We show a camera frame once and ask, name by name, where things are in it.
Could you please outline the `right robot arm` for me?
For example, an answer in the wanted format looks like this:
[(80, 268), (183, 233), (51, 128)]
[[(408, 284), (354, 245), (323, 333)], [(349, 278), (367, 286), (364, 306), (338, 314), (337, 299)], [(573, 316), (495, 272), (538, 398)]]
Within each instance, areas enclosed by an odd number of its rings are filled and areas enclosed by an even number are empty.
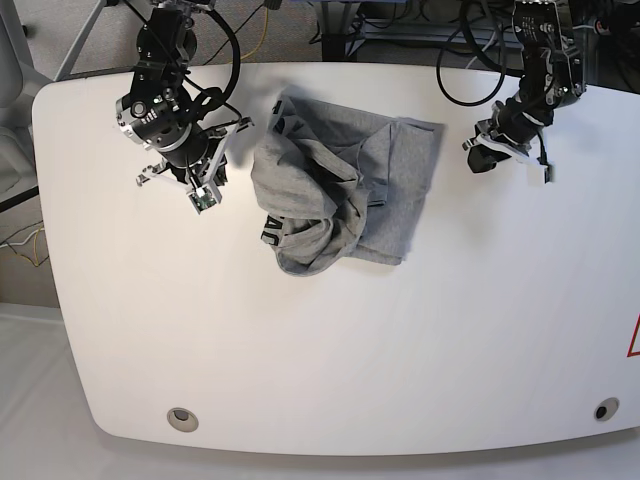
[[(141, 20), (139, 60), (129, 92), (116, 103), (116, 120), (127, 138), (161, 157), (142, 170), (137, 185), (153, 179), (174, 184), (202, 213), (221, 203), (226, 151), (253, 124), (229, 102), (240, 76), (240, 45), (212, 1), (155, 1), (152, 6), (151, 15)], [(224, 88), (204, 88), (189, 77), (197, 50), (196, 13), (212, 19), (230, 42), (231, 74)]]

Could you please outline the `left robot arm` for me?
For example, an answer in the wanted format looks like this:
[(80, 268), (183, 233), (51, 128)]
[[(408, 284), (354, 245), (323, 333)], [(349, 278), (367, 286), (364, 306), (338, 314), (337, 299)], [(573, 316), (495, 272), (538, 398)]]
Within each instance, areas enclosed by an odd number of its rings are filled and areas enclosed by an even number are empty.
[(507, 66), (507, 47), (502, 28), (487, 1), (479, 4), (491, 22), (499, 43), (500, 60), (494, 62), (477, 44), (471, 32), (468, 13), (474, 3), (460, 4), (456, 30), (446, 40), (461, 34), (467, 46), (486, 67), (499, 74), (492, 92), (485, 98), (462, 101), (445, 88), (441, 64), (445, 48), (436, 60), (436, 81), (441, 93), (461, 107), (481, 106), (497, 95), (508, 76), (519, 79), (517, 92), (506, 101), (492, 105), (491, 117), (477, 122), (474, 135), (463, 143), (467, 164), (475, 174), (493, 170), (498, 163), (515, 160), (541, 170), (542, 180), (554, 180), (554, 167), (549, 162), (544, 129), (551, 126), (554, 112), (579, 100), (586, 90), (584, 53), (575, 40), (575, 30), (588, 14), (580, 1), (515, 1), (511, 10), (511, 26), (521, 45), (523, 68)]

